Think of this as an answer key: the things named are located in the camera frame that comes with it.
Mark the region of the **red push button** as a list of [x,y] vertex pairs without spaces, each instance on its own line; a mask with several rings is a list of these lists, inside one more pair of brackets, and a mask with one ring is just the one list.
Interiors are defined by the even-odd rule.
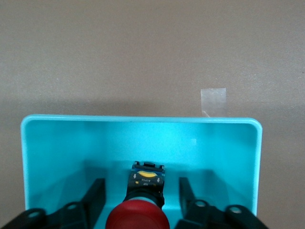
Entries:
[[126,196],[109,214],[105,229],[170,229],[162,208],[165,166],[135,161],[128,177]]

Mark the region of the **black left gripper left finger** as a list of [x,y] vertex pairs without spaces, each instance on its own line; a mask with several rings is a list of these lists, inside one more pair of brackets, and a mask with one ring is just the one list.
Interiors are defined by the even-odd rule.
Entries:
[[43,208],[28,209],[0,229],[94,229],[105,203],[105,179],[98,178],[80,201],[67,203],[51,214]]

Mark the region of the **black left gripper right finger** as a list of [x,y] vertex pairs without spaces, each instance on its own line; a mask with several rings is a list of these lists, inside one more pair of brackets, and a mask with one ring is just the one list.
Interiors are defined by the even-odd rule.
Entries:
[[225,211],[195,197],[188,178],[179,178],[182,218],[175,229],[269,229],[248,208],[229,205]]

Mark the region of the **cyan plastic bin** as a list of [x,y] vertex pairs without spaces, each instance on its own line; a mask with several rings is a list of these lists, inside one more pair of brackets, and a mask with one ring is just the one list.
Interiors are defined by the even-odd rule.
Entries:
[[263,130],[252,118],[32,114],[20,129],[26,209],[53,213],[104,178],[106,205],[95,227],[104,229],[139,161],[165,167],[171,227],[182,216],[180,177],[220,210],[238,204],[257,212]]

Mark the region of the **clear tape piece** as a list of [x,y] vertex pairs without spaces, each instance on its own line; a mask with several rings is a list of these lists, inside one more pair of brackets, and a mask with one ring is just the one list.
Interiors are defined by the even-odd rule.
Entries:
[[201,110],[204,117],[225,117],[226,88],[202,89]]

